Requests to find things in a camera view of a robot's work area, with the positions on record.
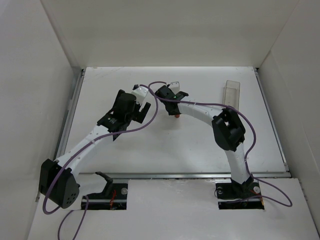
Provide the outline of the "clear plastic container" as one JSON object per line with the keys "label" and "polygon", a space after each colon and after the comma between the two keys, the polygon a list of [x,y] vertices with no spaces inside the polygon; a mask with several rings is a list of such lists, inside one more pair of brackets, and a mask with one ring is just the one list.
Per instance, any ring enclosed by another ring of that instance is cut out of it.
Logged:
{"label": "clear plastic container", "polygon": [[222,103],[238,110],[240,105],[240,87],[237,81],[227,80],[223,88]]}

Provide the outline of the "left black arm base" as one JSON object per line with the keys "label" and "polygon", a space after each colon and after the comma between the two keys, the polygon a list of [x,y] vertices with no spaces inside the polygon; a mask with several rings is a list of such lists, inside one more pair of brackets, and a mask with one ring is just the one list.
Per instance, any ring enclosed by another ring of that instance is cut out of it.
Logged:
{"label": "left black arm base", "polygon": [[126,210],[128,182],[114,180],[100,171],[82,178],[79,183],[81,208],[88,210]]}

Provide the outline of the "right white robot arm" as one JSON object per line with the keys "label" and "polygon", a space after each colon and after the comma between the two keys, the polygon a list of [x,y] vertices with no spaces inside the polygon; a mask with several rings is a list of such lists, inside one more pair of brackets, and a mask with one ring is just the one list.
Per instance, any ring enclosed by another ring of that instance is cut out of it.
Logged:
{"label": "right white robot arm", "polygon": [[238,113],[232,108],[220,105],[197,103],[187,93],[174,93],[166,85],[159,88],[155,95],[164,104],[170,116],[188,115],[212,127],[216,144],[227,156],[233,189],[239,194],[245,192],[252,184],[253,178],[246,167],[246,130]]}

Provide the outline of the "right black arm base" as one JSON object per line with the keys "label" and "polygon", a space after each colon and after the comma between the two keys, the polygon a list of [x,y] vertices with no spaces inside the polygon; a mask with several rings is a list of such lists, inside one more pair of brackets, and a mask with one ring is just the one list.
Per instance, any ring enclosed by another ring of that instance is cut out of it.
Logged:
{"label": "right black arm base", "polygon": [[261,188],[256,180],[249,177],[243,184],[234,180],[230,182],[217,181],[215,183],[215,196],[220,210],[264,210]]}

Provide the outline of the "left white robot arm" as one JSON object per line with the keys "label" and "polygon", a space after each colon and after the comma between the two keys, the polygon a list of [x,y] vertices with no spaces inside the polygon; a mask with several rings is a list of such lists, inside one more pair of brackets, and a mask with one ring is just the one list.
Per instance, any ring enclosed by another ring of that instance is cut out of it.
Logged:
{"label": "left white robot arm", "polygon": [[42,163],[38,189],[44,195],[44,203],[51,200],[58,207],[67,209],[78,197],[106,190],[111,179],[103,173],[91,175],[86,183],[77,183],[76,178],[99,150],[129,132],[132,121],[144,121],[151,106],[148,102],[143,103],[147,94],[148,89],[142,85],[130,93],[119,90],[111,110],[84,139],[56,160],[47,159]]}

